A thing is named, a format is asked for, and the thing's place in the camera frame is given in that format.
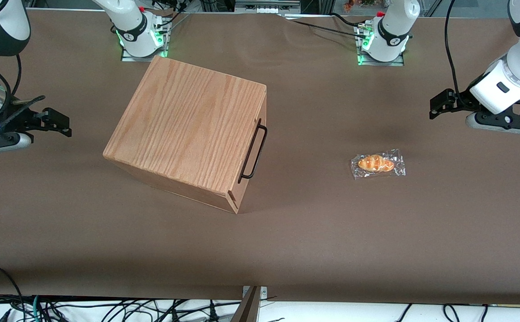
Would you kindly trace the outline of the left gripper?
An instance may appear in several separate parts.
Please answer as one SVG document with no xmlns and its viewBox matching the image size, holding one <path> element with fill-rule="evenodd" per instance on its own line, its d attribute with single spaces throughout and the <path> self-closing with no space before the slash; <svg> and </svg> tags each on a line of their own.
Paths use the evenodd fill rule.
<svg viewBox="0 0 520 322">
<path fill-rule="evenodd" d="M 468 90 L 458 94 L 458 107 L 456 107 L 456 94 L 452 89 L 442 90 L 430 100 L 430 119 L 444 113 L 455 113 L 459 111 L 479 112 L 482 105 Z"/>
</svg>

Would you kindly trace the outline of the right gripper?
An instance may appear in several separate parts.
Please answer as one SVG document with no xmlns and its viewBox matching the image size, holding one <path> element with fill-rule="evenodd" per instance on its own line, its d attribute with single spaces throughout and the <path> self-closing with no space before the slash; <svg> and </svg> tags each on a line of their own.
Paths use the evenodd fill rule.
<svg viewBox="0 0 520 322">
<path fill-rule="evenodd" d="M 31 100 L 20 100 L 11 94 L 10 88 L 0 84 L 0 134 L 6 132 L 25 132 L 33 124 L 47 127 L 35 127 L 35 131 L 54 131 L 64 136 L 72 136 L 70 118 L 53 108 L 45 108 L 41 120 L 31 106 L 41 101 L 41 96 Z"/>
</svg>

